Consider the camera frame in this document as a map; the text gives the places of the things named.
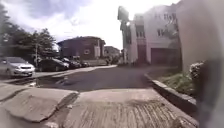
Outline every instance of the brick building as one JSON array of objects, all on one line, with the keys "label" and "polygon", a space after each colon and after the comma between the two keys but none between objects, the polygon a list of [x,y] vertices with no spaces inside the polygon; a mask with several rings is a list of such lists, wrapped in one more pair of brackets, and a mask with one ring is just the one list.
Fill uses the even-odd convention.
[{"label": "brick building", "polygon": [[77,37],[58,43],[61,57],[80,56],[83,60],[94,60],[104,56],[105,41],[98,37]]}]

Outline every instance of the door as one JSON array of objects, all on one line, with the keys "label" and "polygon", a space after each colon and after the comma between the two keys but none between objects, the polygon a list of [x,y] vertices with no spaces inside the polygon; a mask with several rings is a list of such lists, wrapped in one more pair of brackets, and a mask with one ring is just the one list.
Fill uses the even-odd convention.
[{"label": "door", "polygon": [[138,63],[147,63],[146,45],[138,45]]}]

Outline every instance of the window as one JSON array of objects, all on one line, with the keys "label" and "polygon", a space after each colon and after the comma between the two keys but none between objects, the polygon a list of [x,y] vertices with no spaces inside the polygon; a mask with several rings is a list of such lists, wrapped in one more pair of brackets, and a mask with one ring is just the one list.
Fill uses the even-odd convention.
[{"label": "window", "polygon": [[137,15],[135,17],[136,20],[142,21],[143,20],[143,16],[142,15]]},{"label": "window", "polygon": [[163,29],[157,29],[158,36],[163,36],[164,35],[164,30]]},{"label": "window", "polygon": [[160,19],[160,14],[155,14],[155,19]]},{"label": "window", "polygon": [[84,54],[89,54],[89,53],[90,53],[89,49],[84,50]]},{"label": "window", "polygon": [[135,25],[136,27],[136,36],[145,37],[145,30],[143,25]]}]

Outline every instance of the white house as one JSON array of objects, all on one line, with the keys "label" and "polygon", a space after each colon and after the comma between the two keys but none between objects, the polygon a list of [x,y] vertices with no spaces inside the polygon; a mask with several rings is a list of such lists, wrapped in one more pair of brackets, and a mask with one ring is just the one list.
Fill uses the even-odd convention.
[{"label": "white house", "polygon": [[165,32],[174,29],[170,22],[176,19],[175,6],[154,7],[130,21],[131,43],[124,45],[128,63],[167,63],[173,48]]}]

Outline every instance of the concrete wall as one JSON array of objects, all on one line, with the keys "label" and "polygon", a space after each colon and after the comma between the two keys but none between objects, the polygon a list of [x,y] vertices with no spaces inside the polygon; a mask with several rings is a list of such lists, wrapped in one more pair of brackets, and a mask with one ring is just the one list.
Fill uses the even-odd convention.
[{"label": "concrete wall", "polygon": [[[213,1],[183,0],[177,9],[183,69],[185,72],[189,71],[189,66],[192,63],[221,55],[219,48],[221,44],[220,38],[223,35],[219,35],[218,31],[220,28],[224,28],[224,22],[221,24],[216,23],[214,20],[215,15],[211,12],[211,8],[208,8],[211,5],[214,5]],[[223,14],[215,18],[218,18],[218,21],[223,21],[221,15]]]}]

